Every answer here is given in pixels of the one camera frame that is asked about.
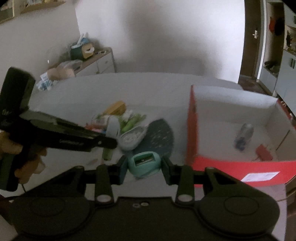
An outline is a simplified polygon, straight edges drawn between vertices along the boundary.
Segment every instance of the floor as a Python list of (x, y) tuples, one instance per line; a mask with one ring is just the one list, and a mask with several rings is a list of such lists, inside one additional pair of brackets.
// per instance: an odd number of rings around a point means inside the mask
[(255, 79), (250, 79), (246, 77), (239, 77), (238, 84), (246, 91), (256, 92), (260, 94), (267, 94), (260, 85), (256, 82)]

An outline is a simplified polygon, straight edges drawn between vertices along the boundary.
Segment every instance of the dark brown door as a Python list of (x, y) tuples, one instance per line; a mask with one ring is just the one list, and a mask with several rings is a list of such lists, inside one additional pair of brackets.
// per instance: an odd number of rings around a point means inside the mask
[(244, 34), (244, 52), (242, 56), (240, 74), (254, 78), (259, 54), (261, 33), (260, 0), (244, 0), (244, 5), (246, 24)]

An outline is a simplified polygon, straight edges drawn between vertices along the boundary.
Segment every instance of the open box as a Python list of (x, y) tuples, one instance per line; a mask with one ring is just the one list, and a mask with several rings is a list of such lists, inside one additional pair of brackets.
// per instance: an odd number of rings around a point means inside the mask
[[(234, 139), (244, 123), (254, 126), (242, 152)], [(288, 205), (296, 188), (296, 131), (274, 97), (213, 86), (191, 86), (186, 163), (195, 170), (216, 167), (254, 187), (286, 184)], [(272, 161), (256, 154), (265, 145)]]

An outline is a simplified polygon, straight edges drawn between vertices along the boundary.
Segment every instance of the teal pencil sharpener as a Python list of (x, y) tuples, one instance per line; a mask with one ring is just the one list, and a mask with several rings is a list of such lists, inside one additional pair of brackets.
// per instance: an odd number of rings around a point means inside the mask
[(153, 175), (161, 169), (160, 156), (153, 151), (136, 154), (128, 160), (128, 169), (137, 178)]

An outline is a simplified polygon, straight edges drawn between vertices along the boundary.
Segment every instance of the white table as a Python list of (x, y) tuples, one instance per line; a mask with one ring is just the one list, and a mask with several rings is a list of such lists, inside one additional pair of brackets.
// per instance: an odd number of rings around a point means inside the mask
[[(93, 115), (104, 111), (110, 104), (123, 100), (128, 108), (147, 114), (146, 122), (164, 118), (174, 131), (174, 150), (171, 160), (183, 164), (186, 155), (186, 119), (189, 105), (190, 86), (209, 85), (241, 89), (234, 83), (215, 78), (166, 73), (120, 73), (77, 77), (61, 81), (50, 91), (39, 92), (31, 98), (30, 108), (42, 111), (84, 126)], [(34, 188), (54, 176), (74, 167), (83, 165), (85, 169), (95, 169), (101, 163), (102, 149), (95, 148), (91, 153), (48, 149), (43, 158), (46, 169), (40, 175), (33, 175), (25, 185)], [(110, 164), (117, 162), (121, 152), (113, 153)], [(174, 196), (175, 186), (168, 186), (159, 172), (149, 178), (134, 181), (127, 173), (125, 183), (113, 186), (115, 198), (118, 196)], [(22, 193), (19, 188), (14, 193), (1, 191), (3, 196)], [(196, 190), (196, 200), (203, 196)], [(88, 199), (94, 198), (94, 185), (88, 185)], [(276, 234), (284, 240), (284, 233)]]

